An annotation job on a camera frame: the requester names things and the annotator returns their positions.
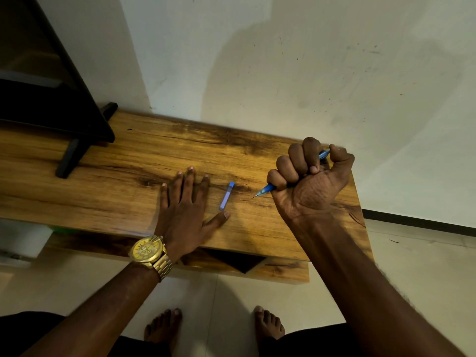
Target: yellow watch dial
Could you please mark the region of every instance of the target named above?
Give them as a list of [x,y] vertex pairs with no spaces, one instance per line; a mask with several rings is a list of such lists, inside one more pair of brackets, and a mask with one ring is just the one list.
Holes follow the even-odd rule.
[[131,257],[137,262],[150,262],[159,257],[163,250],[163,243],[160,239],[146,237],[138,241],[131,250]]

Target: bare foot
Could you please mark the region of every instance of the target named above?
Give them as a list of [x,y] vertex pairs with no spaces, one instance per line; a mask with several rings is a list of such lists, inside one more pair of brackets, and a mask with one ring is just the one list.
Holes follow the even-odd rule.
[[284,326],[281,324],[279,317],[266,311],[261,306],[255,308],[255,335],[258,346],[261,345],[261,340],[264,337],[273,337],[280,339],[284,336]]
[[170,312],[166,309],[164,313],[160,313],[154,318],[151,324],[147,325],[144,331],[144,341],[169,344],[170,354],[173,354],[177,337],[179,335],[179,327],[182,322],[182,311],[175,309]]

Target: gold wristwatch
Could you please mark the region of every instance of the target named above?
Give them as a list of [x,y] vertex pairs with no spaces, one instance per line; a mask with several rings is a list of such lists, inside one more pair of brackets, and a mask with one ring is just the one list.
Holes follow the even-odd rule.
[[134,262],[142,263],[150,269],[157,270],[160,277],[159,282],[162,282],[172,269],[172,262],[167,256],[162,236],[152,235],[140,239],[130,250],[129,257]]

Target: television screen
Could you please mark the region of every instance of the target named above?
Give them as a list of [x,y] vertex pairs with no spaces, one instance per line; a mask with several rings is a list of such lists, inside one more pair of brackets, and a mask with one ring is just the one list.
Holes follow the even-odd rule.
[[0,0],[0,30],[0,119],[114,141],[36,0]]

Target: person's left hand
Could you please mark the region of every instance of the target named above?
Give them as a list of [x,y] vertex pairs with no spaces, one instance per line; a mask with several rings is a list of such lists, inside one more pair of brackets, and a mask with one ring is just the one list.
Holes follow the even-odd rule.
[[185,177],[178,172],[170,187],[164,183],[160,188],[160,211],[155,234],[164,237],[172,263],[193,252],[230,216],[229,212],[220,212],[209,222],[203,222],[210,178],[208,175],[203,177],[197,196],[192,201],[194,179],[194,168],[189,167]]

